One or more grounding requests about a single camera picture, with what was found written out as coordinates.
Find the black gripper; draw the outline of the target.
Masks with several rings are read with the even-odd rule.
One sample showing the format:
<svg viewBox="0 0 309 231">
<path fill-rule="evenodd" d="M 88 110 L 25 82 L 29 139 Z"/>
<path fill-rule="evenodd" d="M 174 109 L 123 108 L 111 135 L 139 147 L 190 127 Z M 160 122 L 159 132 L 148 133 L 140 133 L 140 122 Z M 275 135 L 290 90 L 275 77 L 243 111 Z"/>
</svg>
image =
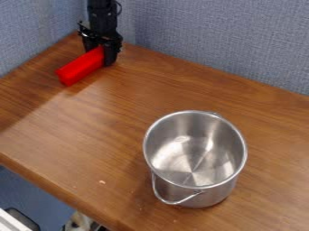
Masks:
<svg viewBox="0 0 309 231">
<path fill-rule="evenodd" d="M 118 13 L 89 13 L 87 21 L 79 21 L 79 36 L 85 51 L 104 45 L 104 65 L 111 66 L 122 48 L 122 35 L 118 33 Z"/>
</svg>

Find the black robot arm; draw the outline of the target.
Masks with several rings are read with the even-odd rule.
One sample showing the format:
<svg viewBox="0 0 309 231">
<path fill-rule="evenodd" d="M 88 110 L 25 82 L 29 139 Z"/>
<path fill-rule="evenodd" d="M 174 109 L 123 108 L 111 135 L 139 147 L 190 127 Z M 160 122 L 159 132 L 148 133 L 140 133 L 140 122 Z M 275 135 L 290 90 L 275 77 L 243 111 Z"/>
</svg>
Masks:
<svg viewBox="0 0 309 231">
<path fill-rule="evenodd" d="M 79 21 L 79 36 L 85 51 L 103 47 L 104 66 L 111 66 L 118 59 L 123 37 L 118 33 L 118 16 L 122 4 L 118 0 L 87 0 L 88 20 Z"/>
</svg>

